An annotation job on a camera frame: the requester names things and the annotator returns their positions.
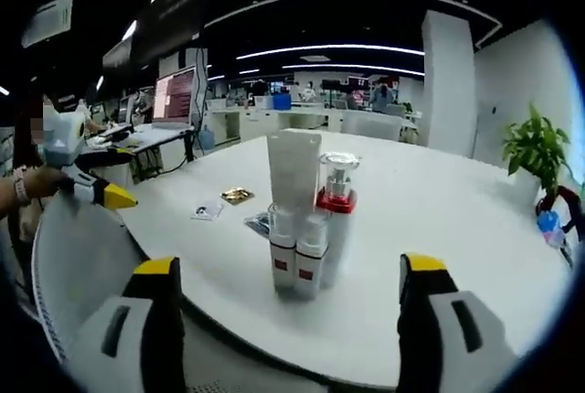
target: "white bottle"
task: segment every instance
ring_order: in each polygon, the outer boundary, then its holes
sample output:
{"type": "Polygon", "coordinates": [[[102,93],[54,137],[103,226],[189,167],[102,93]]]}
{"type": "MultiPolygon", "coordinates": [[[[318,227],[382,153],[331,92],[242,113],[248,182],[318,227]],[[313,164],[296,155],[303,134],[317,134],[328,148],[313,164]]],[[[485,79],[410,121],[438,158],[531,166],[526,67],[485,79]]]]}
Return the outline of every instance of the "white bottle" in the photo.
{"type": "Polygon", "coordinates": [[[316,205],[330,212],[327,222],[329,250],[325,258],[322,285],[331,288],[346,265],[346,250],[353,232],[357,202],[351,175],[359,167],[360,161],[353,154],[325,153],[320,162],[326,167],[326,175],[325,185],[317,194],[316,205]]]}
{"type": "Polygon", "coordinates": [[[269,209],[271,225],[272,277],[276,288],[292,288],[294,284],[294,247],[296,236],[294,212],[277,204],[269,209]]]}
{"type": "Polygon", "coordinates": [[[306,299],[319,293],[327,252],[328,212],[316,210],[306,216],[296,244],[294,289],[306,299]]]}

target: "red bottle cap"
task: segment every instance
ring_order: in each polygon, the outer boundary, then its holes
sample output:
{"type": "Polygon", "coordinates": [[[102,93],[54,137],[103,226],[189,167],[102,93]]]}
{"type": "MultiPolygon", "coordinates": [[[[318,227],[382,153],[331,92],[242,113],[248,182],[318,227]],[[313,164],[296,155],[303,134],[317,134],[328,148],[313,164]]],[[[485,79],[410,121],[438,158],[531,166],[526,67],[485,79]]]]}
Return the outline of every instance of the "red bottle cap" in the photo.
{"type": "Polygon", "coordinates": [[[317,207],[322,208],[333,213],[349,214],[356,208],[357,194],[354,190],[349,193],[349,196],[331,196],[325,193],[322,188],[317,194],[317,207]]]}

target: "human hand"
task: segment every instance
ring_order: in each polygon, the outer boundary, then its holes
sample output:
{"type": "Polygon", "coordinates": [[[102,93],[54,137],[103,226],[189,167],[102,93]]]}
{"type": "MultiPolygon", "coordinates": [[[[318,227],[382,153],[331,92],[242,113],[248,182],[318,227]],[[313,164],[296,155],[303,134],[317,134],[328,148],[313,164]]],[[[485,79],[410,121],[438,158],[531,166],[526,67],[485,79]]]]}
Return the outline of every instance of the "human hand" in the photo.
{"type": "Polygon", "coordinates": [[[51,197],[57,192],[59,181],[66,178],[58,169],[42,165],[25,171],[25,190],[30,199],[51,197]]]}

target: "bracelet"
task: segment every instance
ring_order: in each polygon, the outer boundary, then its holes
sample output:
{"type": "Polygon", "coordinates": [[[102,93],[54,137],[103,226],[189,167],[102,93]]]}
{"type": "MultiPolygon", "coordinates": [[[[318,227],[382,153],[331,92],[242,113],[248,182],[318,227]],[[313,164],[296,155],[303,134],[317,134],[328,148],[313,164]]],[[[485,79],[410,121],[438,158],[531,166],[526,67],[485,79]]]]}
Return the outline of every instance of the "bracelet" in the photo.
{"type": "Polygon", "coordinates": [[[15,169],[12,175],[12,181],[15,186],[16,198],[18,199],[18,203],[21,206],[25,206],[30,204],[30,198],[27,195],[27,190],[25,189],[25,171],[27,170],[26,166],[20,166],[15,169]]]}

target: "gold packet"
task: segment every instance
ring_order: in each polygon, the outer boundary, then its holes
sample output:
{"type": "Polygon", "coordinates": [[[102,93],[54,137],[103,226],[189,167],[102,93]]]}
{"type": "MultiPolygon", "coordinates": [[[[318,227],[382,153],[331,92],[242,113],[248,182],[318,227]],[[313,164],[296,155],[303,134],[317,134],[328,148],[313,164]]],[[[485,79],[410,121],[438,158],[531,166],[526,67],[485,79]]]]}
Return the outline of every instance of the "gold packet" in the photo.
{"type": "Polygon", "coordinates": [[[248,201],[250,198],[254,198],[254,194],[243,187],[232,187],[230,190],[223,192],[221,197],[232,206],[236,206],[244,201],[248,201]]]}

